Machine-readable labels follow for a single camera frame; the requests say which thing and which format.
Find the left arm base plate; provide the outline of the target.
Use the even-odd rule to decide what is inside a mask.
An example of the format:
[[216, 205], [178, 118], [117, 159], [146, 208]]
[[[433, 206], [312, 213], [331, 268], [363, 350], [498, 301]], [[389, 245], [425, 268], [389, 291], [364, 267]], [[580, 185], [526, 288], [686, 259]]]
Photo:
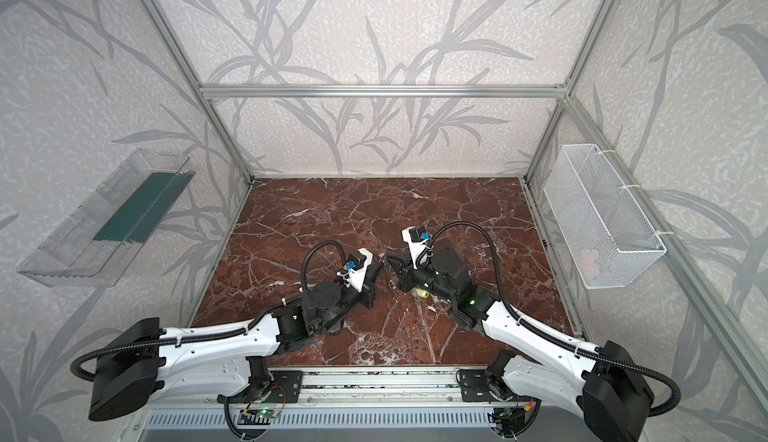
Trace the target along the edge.
[[269, 388], [260, 389], [254, 398], [259, 404], [296, 404], [302, 389], [304, 372], [300, 370], [279, 370], [271, 373], [273, 380]]

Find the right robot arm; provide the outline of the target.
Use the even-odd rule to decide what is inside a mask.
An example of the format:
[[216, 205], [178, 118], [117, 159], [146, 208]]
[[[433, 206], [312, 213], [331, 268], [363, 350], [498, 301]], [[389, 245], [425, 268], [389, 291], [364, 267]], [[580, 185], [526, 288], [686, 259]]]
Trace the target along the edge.
[[656, 414], [647, 381], [659, 373], [636, 365], [614, 342], [579, 341], [506, 307], [499, 295], [471, 281], [455, 251], [446, 249], [421, 267], [397, 256], [387, 261], [401, 291], [448, 302], [459, 326], [513, 348], [486, 371], [497, 398], [528, 397], [570, 411], [602, 441], [636, 441]]

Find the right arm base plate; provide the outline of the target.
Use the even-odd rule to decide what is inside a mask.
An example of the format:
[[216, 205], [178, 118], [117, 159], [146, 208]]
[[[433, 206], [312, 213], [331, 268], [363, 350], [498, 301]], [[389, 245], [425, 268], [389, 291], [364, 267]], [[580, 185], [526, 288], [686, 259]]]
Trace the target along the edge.
[[459, 369], [456, 373], [456, 381], [463, 402], [480, 403], [496, 401], [495, 396], [490, 390], [484, 369]]

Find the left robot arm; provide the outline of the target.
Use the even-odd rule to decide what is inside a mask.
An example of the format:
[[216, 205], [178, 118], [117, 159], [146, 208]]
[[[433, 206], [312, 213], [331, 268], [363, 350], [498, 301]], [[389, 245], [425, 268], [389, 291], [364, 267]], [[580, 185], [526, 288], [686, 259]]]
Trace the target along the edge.
[[246, 321], [198, 328], [163, 328], [156, 317], [136, 322], [70, 366], [92, 385], [89, 420], [117, 419], [187, 395], [255, 399], [273, 379], [269, 357], [303, 350], [356, 306], [372, 307], [380, 270], [377, 262], [349, 262], [332, 281]]

